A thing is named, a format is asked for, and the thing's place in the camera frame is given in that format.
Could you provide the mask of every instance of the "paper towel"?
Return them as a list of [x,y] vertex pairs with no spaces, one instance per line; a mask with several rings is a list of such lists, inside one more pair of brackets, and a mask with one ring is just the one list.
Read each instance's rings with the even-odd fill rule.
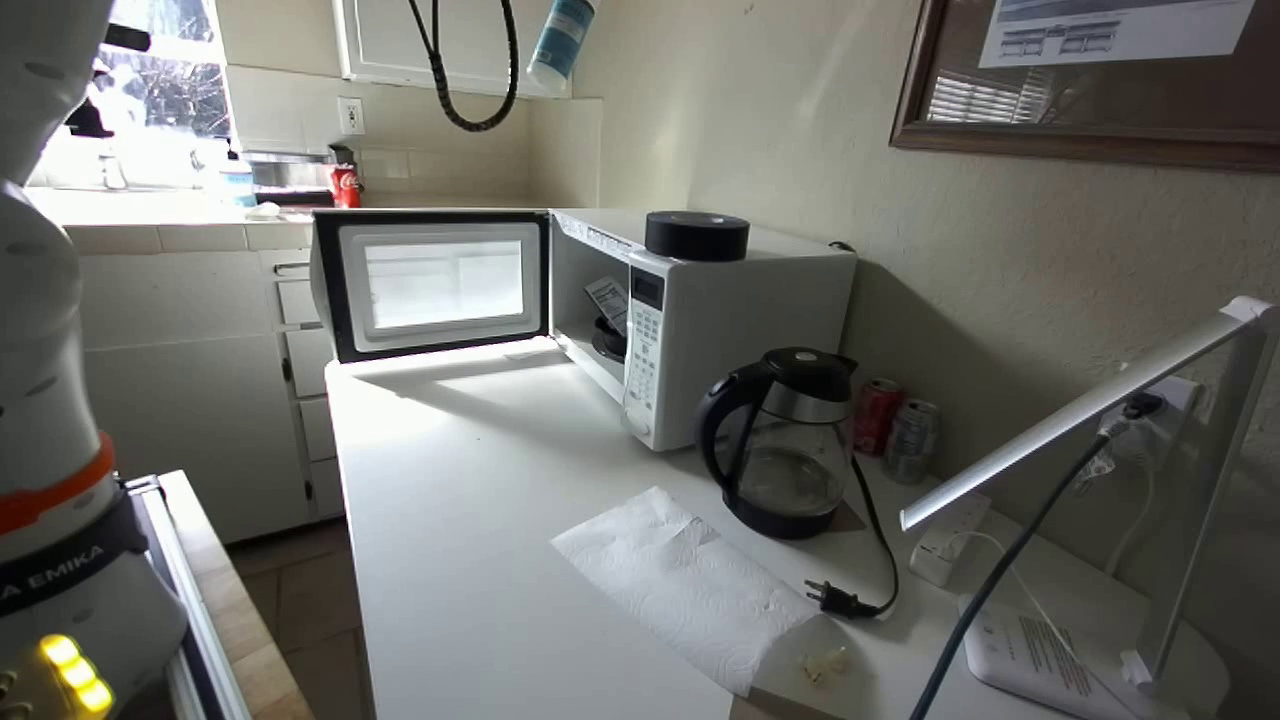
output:
[[810,600],[772,579],[659,486],[568,527],[552,545],[602,594],[735,697],[746,697],[765,654],[805,624],[825,626],[810,650],[843,649],[838,626]]

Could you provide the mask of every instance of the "white paper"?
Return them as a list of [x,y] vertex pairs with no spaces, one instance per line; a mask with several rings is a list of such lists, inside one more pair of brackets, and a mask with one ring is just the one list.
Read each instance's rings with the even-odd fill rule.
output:
[[996,0],[978,67],[1233,57],[1255,0]]
[[609,600],[735,697],[746,697],[765,654],[784,636],[810,636],[809,626],[828,624],[815,650],[843,645],[838,626],[810,600],[772,579],[659,486],[568,527],[552,545]]

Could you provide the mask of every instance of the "white microwave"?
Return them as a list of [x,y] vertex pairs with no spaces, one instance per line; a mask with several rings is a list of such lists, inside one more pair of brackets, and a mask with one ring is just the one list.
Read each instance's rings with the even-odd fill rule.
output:
[[703,392],[769,349],[838,352],[847,245],[752,225],[743,260],[643,247],[643,212],[315,212],[340,362],[552,334],[638,443],[695,443]]

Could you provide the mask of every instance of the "electric kettle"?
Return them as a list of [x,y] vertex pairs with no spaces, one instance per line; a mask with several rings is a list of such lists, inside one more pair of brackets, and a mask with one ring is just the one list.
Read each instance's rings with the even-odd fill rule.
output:
[[775,349],[703,394],[698,454],[746,527],[799,540],[843,506],[851,372],[847,354]]

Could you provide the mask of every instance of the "microwave door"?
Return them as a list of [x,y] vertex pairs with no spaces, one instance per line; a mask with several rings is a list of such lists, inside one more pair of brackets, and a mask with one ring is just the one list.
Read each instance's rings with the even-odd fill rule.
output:
[[541,212],[315,212],[340,362],[547,333]]

